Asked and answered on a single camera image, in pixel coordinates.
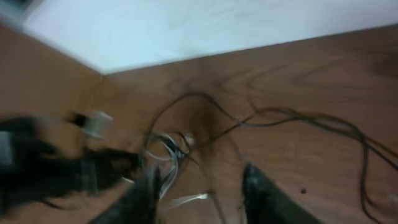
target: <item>cord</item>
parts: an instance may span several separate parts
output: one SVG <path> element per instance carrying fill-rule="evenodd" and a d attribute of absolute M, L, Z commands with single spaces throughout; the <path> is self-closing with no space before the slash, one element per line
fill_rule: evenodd
<path fill-rule="evenodd" d="M 184 136 L 182 133 L 178 133 L 178 135 L 183 139 L 183 147 L 189 148 L 189 143 L 188 140 L 186 139 L 186 136 Z M 158 161 L 170 161 L 172 163 L 172 166 L 169 169 L 167 175 L 165 176 L 163 184 L 160 188 L 160 199 L 162 199 L 164 195 L 167 193 L 167 191 L 171 188 L 171 186 L 173 186 L 173 184 L 175 183 L 179 174 L 178 173 L 179 167 L 182 161 L 184 161 L 186 157 L 189 157 L 190 159 L 192 158 L 186 152 L 183 152 L 180 149 L 180 146 L 176 143 L 176 141 L 168 134 L 152 133 L 150 139 L 152 139 L 152 141 L 149 143 L 155 143 L 157 141 L 160 141 L 167 149 L 168 153 L 170 154 L 170 157 L 164 158 L 164 157 L 155 156 L 152 153 L 150 153 L 148 149 L 145 149 L 144 151 Z"/>
<path fill-rule="evenodd" d="M 288 122 L 291 122 L 291 121 L 304 121 L 304 122 L 306 122 L 308 124 L 311 124 L 313 126 L 317 126 L 317 127 L 322 128 L 322 129 L 324 129 L 326 131 L 337 133 L 337 134 L 341 134 L 343 136 L 349 137 L 351 139 L 354 139 L 354 140 L 360 142 L 362 147 L 363 147 L 363 164 L 362 164 L 362 169 L 361 169 L 360 187 L 359 187 L 359 197 L 360 197 L 360 201 L 361 201 L 361 208 L 362 208 L 363 212 L 365 213 L 365 215 L 368 218 L 370 218 L 371 220 L 373 220 L 376 223 L 381 223 L 379 220 L 374 218 L 368 212 L 367 207 L 366 207 L 366 202 L 369 203 L 372 206 L 375 206 L 374 202 L 371 201 L 371 199 L 369 198 L 369 196 L 367 194 L 367 191 L 366 191 L 366 176 L 367 176 L 368 164 L 369 164 L 369 150 L 371 150 L 376 155 L 378 155 L 381 159 L 386 161 L 396 171 L 398 171 L 397 164 L 392 162 L 390 159 L 388 159 L 383 153 L 378 151 L 371 144 L 383 149 L 385 152 L 387 152 L 388 154 L 390 154 L 394 158 L 398 158 L 398 154 L 396 152 L 392 151 L 391 149 L 389 149 L 388 147 L 386 147 L 386 146 L 382 145 L 381 143 L 377 142 L 376 140 L 373 140 L 370 137 L 366 136 L 365 134 L 363 134 L 359 130 L 359 128 L 357 126 L 351 124 L 350 122 L 347 122 L 347 121 L 345 121 L 343 119 L 336 118 L 336 117 L 333 117 L 333 116 L 330 116 L 330 115 L 327 115 L 327 114 L 317 113 L 317 114 L 305 115 L 305 114 L 299 113 L 297 111 L 294 111 L 294 110 L 292 110 L 290 108 L 261 108 L 261 109 L 257 109 L 252 104 L 252 102 L 249 101 L 251 106 L 252 106 L 252 108 L 254 109 L 254 113 L 252 115 L 248 116 L 247 118 L 244 118 L 243 120 L 239 120 L 238 118 L 235 118 L 234 116 L 230 115 L 226 110 L 224 110 L 216 102 L 216 100 L 213 97 L 211 97 L 210 95 L 208 95 L 206 93 L 201 93 L 201 92 L 186 93 L 186 94 L 178 97 L 177 99 L 173 100 L 169 104 L 167 104 L 165 107 L 163 107 L 162 110 L 160 110 L 154 116 L 154 119 L 151 121 L 150 125 L 147 128 L 146 137 L 144 138 L 143 150 L 142 151 L 144 151 L 144 150 L 146 150 L 148 148 L 148 146 L 149 146 L 149 136 L 151 136 L 152 130 L 153 130 L 156 122 L 163 115 L 163 113 L 165 111 L 167 111 L 169 108 L 171 108 L 173 105 L 178 103 L 179 101 L 182 101 L 185 98 L 193 97 L 193 96 L 197 96 L 197 97 L 205 99 L 207 102 L 209 102 L 215 108 L 217 108 L 222 114 L 224 114 L 226 117 L 228 117 L 228 118 L 232 119 L 233 121 L 235 121 L 236 124 L 231 126 L 228 129 L 225 129 L 224 131 L 222 131 L 221 133 L 217 134 L 216 136 L 214 136 L 212 138 L 209 138 L 207 141 L 205 141 L 203 143 L 198 143 L 195 147 L 190 149 L 190 153 L 193 151 L 193 149 L 199 149 L 199 148 L 207 146 L 209 144 L 213 144 L 219 138 L 225 136 L 229 132 L 231 132 L 234 129 L 236 129 L 238 127 L 241 127 L 241 126 L 257 127 L 257 128 L 260 128 L 260 127 L 271 127 L 271 126 L 276 126 L 276 125 L 288 123 Z M 273 123 L 263 123 L 263 124 L 248 123 L 248 121 L 252 120 L 256 116 L 263 115 L 263 114 L 268 113 L 268 112 L 282 113 L 282 114 L 286 115 L 288 118 L 280 120 L 280 121 L 276 121 L 276 122 L 273 122 Z M 345 131 L 345 130 L 342 130 L 342 129 L 338 129 L 338 128 L 334 128 L 332 126 L 328 126 L 328 125 L 322 124 L 322 123 L 319 122 L 319 120 L 322 120 L 322 119 L 325 120 L 325 121 L 331 121 L 331 122 L 336 123 L 336 124 L 342 124 L 344 126 L 347 126 L 347 127 L 350 128 L 351 131 Z M 184 140 L 185 143 L 187 143 L 187 140 L 184 137 L 182 137 L 182 139 Z"/>

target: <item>wooden surface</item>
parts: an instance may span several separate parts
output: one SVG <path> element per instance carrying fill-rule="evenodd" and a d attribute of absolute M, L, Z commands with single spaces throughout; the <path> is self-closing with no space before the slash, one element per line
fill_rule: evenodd
<path fill-rule="evenodd" d="M 104 110 L 114 118 L 106 138 L 111 147 L 137 150 L 140 133 L 159 108 L 185 92 L 205 91 L 238 118 L 252 112 L 250 97 L 258 106 L 289 106 L 348 119 L 393 150 L 398 148 L 398 26 L 122 72 L 105 77 L 100 86 L 97 73 L 58 52 L 9 30 L 1 29 L 0 34 L 1 113 L 60 116 L 70 110 Z M 166 112 L 155 131 L 178 129 L 204 141 L 232 124 L 204 101 L 192 98 Z M 73 133 L 62 127 L 50 139 L 73 154 Z M 195 153 L 200 169 L 189 165 L 165 201 L 215 189 L 227 223 L 239 223 L 242 162 L 235 146 L 325 223 L 372 223 L 359 208 L 360 146 L 303 123 L 240 128 Z M 392 207 L 389 194 L 398 195 L 397 177 L 371 155 L 369 193 L 385 207 Z M 60 202 L 79 205 L 78 210 L 26 206 L 16 218 L 2 223 L 86 223 L 123 187 L 101 198 Z M 192 202 L 165 219 L 220 223 L 211 200 Z"/>
<path fill-rule="evenodd" d="M 392 26 L 121 72 L 107 77 L 95 108 L 114 117 L 108 144 L 120 148 L 131 141 L 137 149 L 139 133 L 169 100 L 187 91 L 205 91 L 239 118 L 251 113 L 248 97 L 258 106 L 339 116 L 397 151 L 397 40 L 398 26 Z M 232 124 L 192 98 L 164 114 L 155 130 L 179 129 L 203 141 Z M 216 189 L 228 223 L 239 223 L 242 163 L 234 144 L 325 223 L 372 223 L 359 207 L 358 143 L 305 123 L 234 131 L 195 154 L 204 175 L 190 166 L 167 198 Z M 398 194 L 397 177 L 371 155 L 369 193 L 382 206 L 392 208 L 388 196 Z M 307 194 L 300 194 L 303 188 Z M 377 217 L 393 223 L 388 216 Z M 210 200 L 192 202 L 166 219 L 220 223 Z"/>

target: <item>tangled cable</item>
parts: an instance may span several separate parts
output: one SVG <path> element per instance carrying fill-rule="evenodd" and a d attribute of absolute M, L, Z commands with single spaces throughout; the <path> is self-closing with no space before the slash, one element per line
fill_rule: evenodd
<path fill-rule="evenodd" d="M 228 134 L 232 130 L 241 127 L 241 126 L 247 126 L 247 127 L 254 127 L 254 128 L 265 128 L 265 127 L 271 127 L 271 126 L 276 126 L 292 121 L 303 121 L 307 124 L 311 124 L 312 126 L 316 126 L 319 128 L 322 128 L 326 131 L 337 133 L 343 136 L 346 136 L 348 138 L 354 139 L 361 143 L 362 148 L 363 148 L 363 163 L 362 163 L 362 168 L 361 168 L 361 175 L 360 175 L 360 185 L 359 185 L 359 197 L 361 201 L 361 208 L 365 215 L 373 220 L 376 223 L 381 223 L 377 218 L 375 218 L 373 215 L 371 215 L 368 211 L 367 204 L 375 207 L 376 204 L 369 198 L 368 192 L 366 190 L 366 177 L 368 173 L 368 164 L 369 164 L 369 150 L 374 152 L 377 156 L 379 156 L 382 160 L 386 161 L 393 169 L 398 171 L 398 165 L 393 162 L 391 159 L 389 159 L 385 154 L 383 154 L 380 150 L 377 149 L 380 148 L 384 151 L 384 153 L 390 155 L 391 157 L 398 159 L 398 153 L 394 152 L 393 150 L 389 149 L 388 147 L 384 146 L 383 144 L 377 142 L 376 140 L 370 138 L 369 136 L 366 136 L 363 134 L 359 128 L 352 123 L 345 121 L 341 118 L 337 118 L 334 116 L 330 116 L 328 114 L 323 114 L 323 113 L 299 113 L 298 111 L 295 111 L 290 108 L 256 108 L 254 104 L 250 101 L 250 105 L 252 109 L 254 110 L 253 114 L 250 116 L 240 120 L 238 118 L 235 118 L 231 114 L 229 114 L 226 110 L 224 110 L 217 102 L 216 100 L 211 97 L 210 95 L 207 95 L 206 93 L 201 93 L 201 92 L 193 92 L 193 93 L 187 93 L 184 94 L 177 99 L 171 101 L 169 104 L 167 104 L 162 110 L 160 110 L 153 118 L 152 122 L 149 124 L 147 130 L 146 130 L 146 136 L 144 138 L 143 142 L 143 148 L 141 151 L 141 156 L 144 156 L 144 152 L 147 152 L 147 149 L 150 145 L 150 140 L 154 136 L 152 133 L 152 130 L 156 124 L 156 122 L 159 120 L 159 118 L 163 115 L 165 111 L 167 111 L 169 108 L 171 108 L 173 105 L 178 103 L 179 101 L 182 101 L 185 98 L 188 97 L 200 97 L 205 99 L 207 102 L 209 102 L 211 105 L 213 105 L 217 110 L 219 110 L 223 115 L 228 117 L 229 119 L 232 119 L 233 121 L 236 122 L 235 125 L 231 126 L 228 129 L 225 129 L 221 133 L 217 134 L 216 136 L 209 138 L 205 142 L 197 142 L 193 147 L 190 147 L 190 145 L 187 143 L 187 139 L 184 135 L 181 133 L 179 134 L 183 141 L 184 144 L 188 147 L 188 153 L 182 152 L 178 145 L 172 140 L 171 138 L 167 136 L 159 136 L 156 135 L 161 141 L 164 143 L 165 147 L 169 150 L 170 152 L 170 160 L 175 160 L 178 161 L 175 164 L 175 171 L 172 173 L 172 178 L 170 182 L 168 182 L 168 179 L 165 180 L 164 189 L 162 190 L 162 194 L 164 195 L 166 191 L 171 187 L 171 185 L 175 182 L 175 179 L 178 176 L 178 164 L 181 164 L 185 159 L 191 159 L 190 153 L 193 150 L 197 150 L 201 147 L 208 146 L 212 143 L 214 143 L 216 140 L 221 138 L 222 136 Z M 280 121 L 276 121 L 273 123 L 249 123 L 250 120 L 255 118 L 256 116 L 260 115 L 265 115 L 266 113 L 280 113 L 284 114 L 287 118 L 282 119 Z M 330 126 L 325 124 L 325 122 L 328 123 L 333 123 L 333 124 L 339 124 L 347 129 L 342 129 L 342 128 L 336 128 L 334 126 Z"/>

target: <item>white wall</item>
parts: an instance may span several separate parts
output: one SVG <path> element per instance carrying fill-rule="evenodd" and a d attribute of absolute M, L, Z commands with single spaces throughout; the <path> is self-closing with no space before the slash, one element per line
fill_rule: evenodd
<path fill-rule="evenodd" d="M 398 0 L 44 0 L 25 31 L 111 73 L 398 22 Z"/>

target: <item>black cable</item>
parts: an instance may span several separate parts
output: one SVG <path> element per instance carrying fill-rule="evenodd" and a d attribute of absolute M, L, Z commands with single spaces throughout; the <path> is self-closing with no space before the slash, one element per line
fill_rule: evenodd
<path fill-rule="evenodd" d="M 178 135 L 182 138 L 182 141 L 184 142 L 184 144 L 185 144 L 185 145 L 187 146 L 187 148 L 188 148 L 188 153 L 182 151 L 182 150 L 179 148 L 180 153 L 182 153 L 184 156 L 186 156 L 188 159 L 190 159 L 192 162 L 194 162 L 197 166 L 199 166 L 199 163 L 198 163 L 194 158 L 192 158 L 192 156 L 190 155 L 191 152 L 192 152 L 192 149 L 191 149 L 191 146 L 190 146 L 189 142 L 187 141 L 187 138 L 186 138 L 180 131 L 175 131 L 174 133 L 175 133 L 175 134 L 178 134 Z"/>
<path fill-rule="evenodd" d="M 59 205 L 56 205 L 56 204 L 54 204 L 52 202 L 49 202 L 46 199 L 40 199 L 40 200 L 37 200 L 37 201 L 42 203 L 42 204 L 44 204 L 44 205 L 46 205 L 46 206 L 48 206 L 48 207 L 50 207 L 50 208 L 55 208 L 55 209 L 58 209 L 58 210 L 72 210 L 71 208 L 64 208 L 64 207 L 61 207 Z"/>
<path fill-rule="evenodd" d="M 195 149 L 207 146 L 209 144 L 214 143 L 216 140 L 218 140 L 219 138 L 221 138 L 222 136 L 228 134 L 229 132 L 231 132 L 232 130 L 241 127 L 241 126 L 249 126 L 249 127 L 270 127 L 270 126 L 276 126 L 279 124 L 284 124 L 287 122 L 291 122 L 291 121 L 304 121 L 306 123 L 309 123 L 311 125 L 317 126 L 319 128 L 322 128 L 324 130 L 333 132 L 333 133 L 337 133 L 337 134 L 341 134 L 343 136 L 349 137 L 351 139 L 354 139 L 356 141 L 358 141 L 359 143 L 361 143 L 362 147 L 363 147 L 363 165 L 362 165 L 362 169 L 361 169 L 361 177 L 360 177 L 360 189 L 359 189 L 359 197 L 360 197 L 360 201 L 361 201 L 361 208 L 363 210 L 363 212 L 365 213 L 365 215 L 370 218 L 371 220 L 373 220 L 376 223 L 381 223 L 379 220 L 377 220 L 376 218 L 374 218 L 367 210 L 366 208 L 366 201 L 369 202 L 371 205 L 373 205 L 374 203 L 370 200 L 370 198 L 368 197 L 367 191 L 366 191 L 366 176 L 367 176 L 367 171 L 368 171 L 368 164 L 369 164 L 369 150 L 371 150 L 372 152 L 376 153 L 376 155 L 378 155 L 381 159 L 383 159 L 384 161 L 386 161 L 390 166 L 392 166 L 395 170 L 398 171 L 398 166 L 392 162 L 390 159 L 388 159 L 384 154 L 382 154 L 381 152 L 379 152 L 375 147 L 373 147 L 372 145 L 370 145 L 367 141 L 375 144 L 377 147 L 380 147 L 381 149 L 385 150 L 386 152 L 388 152 L 390 155 L 392 155 L 395 158 L 398 158 L 398 154 L 395 153 L 394 151 L 390 150 L 388 147 L 382 145 L 381 143 L 367 137 L 366 135 L 364 135 L 357 126 L 344 121 L 342 119 L 336 118 L 336 117 L 332 117 L 330 115 L 327 114 L 320 114 L 322 116 L 318 116 L 318 117 L 313 117 L 313 116 L 305 116 L 302 113 L 299 113 L 297 111 L 294 111 L 292 109 L 289 108 L 263 108 L 263 109 L 257 109 L 254 107 L 253 104 L 251 104 L 252 108 L 254 108 L 254 113 L 250 116 L 248 116 L 247 118 L 243 119 L 242 121 L 239 120 L 238 118 L 235 118 L 234 116 L 230 115 L 226 110 L 224 110 L 217 102 L 216 100 L 211 97 L 210 95 L 207 95 L 206 93 L 200 93 L 200 92 L 194 92 L 194 93 L 187 93 L 184 94 L 182 96 L 180 96 L 179 98 L 173 100 L 171 103 L 169 103 L 168 105 L 166 105 L 162 110 L 160 110 L 155 116 L 154 119 L 152 120 L 152 122 L 150 123 L 150 125 L 147 128 L 147 134 L 146 137 L 144 138 L 144 142 L 143 142 L 143 149 L 146 149 L 149 145 L 149 137 L 152 134 L 152 130 L 157 122 L 157 120 L 163 115 L 163 113 L 165 111 L 167 111 L 169 108 L 171 108 L 174 104 L 178 103 L 179 101 L 183 100 L 184 98 L 190 97 L 190 96 L 199 96 L 204 98 L 207 102 L 209 102 L 210 104 L 212 104 L 213 106 L 215 106 L 222 114 L 224 114 L 225 116 L 227 116 L 228 118 L 234 120 L 235 122 L 237 122 L 235 125 L 233 125 L 232 127 L 224 130 L 223 132 L 217 134 L 215 137 L 212 137 L 210 139 L 208 139 L 207 141 L 197 144 L 196 147 L 194 147 Z M 258 116 L 260 114 L 264 114 L 265 112 L 276 112 L 276 113 L 282 113 L 290 118 L 288 119 L 283 119 L 280 121 L 276 121 L 273 123 L 264 123 L 264 124 L 256 124 L 256 123 L 247 123 L 249 120 L 253 119 L 255 116 Z M 344 130 L 340 130 L 325 124 L 321 124 L 319 123 L 317 120 L 318 119 L 326 119 L 328 121 L 334 122 L 334 123 L 338 123 L 338 124 L 343 124 L 347 127 L 349 127 L 352 130 L 352 133 L 346 132 Z"/>
<path fill-rule="evenodd" d="M 186 145 L 188 146 L 188 148 L 190 149 L 190 146 L 188 145 L 188 141 L 187 141 L 187 139 L 185 138 L 185 136 L 184 136 L 182 133 L 180 133 L 179 131 L 176 131 L 175 134 L 178 134 L 179 136 L 181 136 L 182 139 L 183 139 L 184 144 L 186 144 Z M 179 147 L 177 144 L 174 144 L 170 139 L 168 139 L 168 138 L 166 138 L 166 137 L 164 137 L 164 136 L 162 136 L 162 135 L 159 135 L 159 134 L 154 134 L 154 133 L 152 133 L 150 137 L 152 138 L 153 143 L 155 143 L 156 141 L 163 142 L 163 143 L 164 143 L 165 145 L 167 145 L 174 153 L 176 153 L 176 155 L 178 155 L 178 154 L 183 155 L 182 157 L 179 157 L 179 160 L 184 159 L 184 157 L 187 157 L 188 159 L 190 159 L 192 162 L 194 162 L 196 165 L 199 166 L 199 163 L 198 163 L 194 158 L 192 158 L 192 156 L 189 154 L 190 150 L 189 150 L 188 153 L 182 151 L 182 150 L 180 149 L 180 147 Z"/>

